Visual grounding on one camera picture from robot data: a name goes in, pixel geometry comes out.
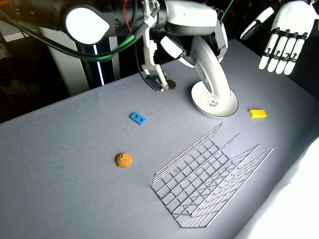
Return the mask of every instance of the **wire basket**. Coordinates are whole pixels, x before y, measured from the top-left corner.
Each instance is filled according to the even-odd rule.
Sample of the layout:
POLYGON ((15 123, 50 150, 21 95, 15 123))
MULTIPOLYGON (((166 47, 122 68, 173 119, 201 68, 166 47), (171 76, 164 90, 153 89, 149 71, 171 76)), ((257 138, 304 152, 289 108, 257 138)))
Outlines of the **wire basket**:
POLYGON ((183 228, 205 228, 274 150, 249 161, 255 147, 229 158, 223 153, 233 137, 218 147, 213 137, 222 124, 204 135, 159 170, 152 188, 183 228))

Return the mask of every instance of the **table surface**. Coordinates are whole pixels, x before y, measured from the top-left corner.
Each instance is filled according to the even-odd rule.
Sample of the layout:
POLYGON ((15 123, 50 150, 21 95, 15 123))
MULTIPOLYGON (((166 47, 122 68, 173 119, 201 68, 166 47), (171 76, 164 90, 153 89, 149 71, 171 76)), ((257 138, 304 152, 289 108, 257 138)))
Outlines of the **table surface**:
POLYGON ((260 57, 231 41, 222 62, 239 99, 236 114, 201 113, 190 92, 194 69, 163 65, 175 90, 156 93, 133 75, 0 125, 1 239, 228 239, 319 135, 319 102, 285 76, 258 70, 260 57), (250 119, 248 109, 265 109, 250 119), (143 126, 129 116, 147 118, 143 126), (151 189, 153 175, 223 122, 215 143, 237 133, 225 152, 256 144, 274 152, 205 229, 182 229, 151 189), (133 156, 129 168, 115 156, 133 156))

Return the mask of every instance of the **blue block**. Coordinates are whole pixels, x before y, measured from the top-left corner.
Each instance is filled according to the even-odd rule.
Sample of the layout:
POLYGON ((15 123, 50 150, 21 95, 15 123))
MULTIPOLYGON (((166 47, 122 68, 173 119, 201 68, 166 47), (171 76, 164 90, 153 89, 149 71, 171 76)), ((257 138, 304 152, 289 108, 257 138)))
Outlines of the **blue block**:
POLYGON ((131 115, 131 119, 134 120, 139 125, 143 125, 146 122, 146 118, 144 118, 143 116, 141 116, 138 113, 133 113, 131 115))

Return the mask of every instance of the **white robotic hand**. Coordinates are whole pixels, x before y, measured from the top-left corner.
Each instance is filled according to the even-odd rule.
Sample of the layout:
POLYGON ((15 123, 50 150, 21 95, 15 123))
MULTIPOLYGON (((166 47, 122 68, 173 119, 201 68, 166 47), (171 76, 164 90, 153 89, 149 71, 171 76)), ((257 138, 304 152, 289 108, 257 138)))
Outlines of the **white robotic hand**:
MULTIPOLYGON (((319 19, 312 0, 310 4, 304 0, 291 1, 278 11, 272 25, 272 35, 259 63, 259 69, 277 74, 291 74, 305 40, 309 37, 314 22, 319 19)), ((267 20, 274 11, 271 7, 264 10, 242 33, 241 39, 249 38, 254 31, 267 20)))

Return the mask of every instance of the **orange swirl object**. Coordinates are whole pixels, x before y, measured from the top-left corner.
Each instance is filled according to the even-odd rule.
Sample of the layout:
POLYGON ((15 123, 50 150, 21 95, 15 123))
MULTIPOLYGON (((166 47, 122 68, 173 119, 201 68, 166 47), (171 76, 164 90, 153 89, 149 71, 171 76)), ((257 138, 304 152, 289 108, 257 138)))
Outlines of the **orange swirl object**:
POLYGON ((116 156, 115 162, 119 167, 127 168, 132 163, 132 156, 128 153, 121 153, 116 156))

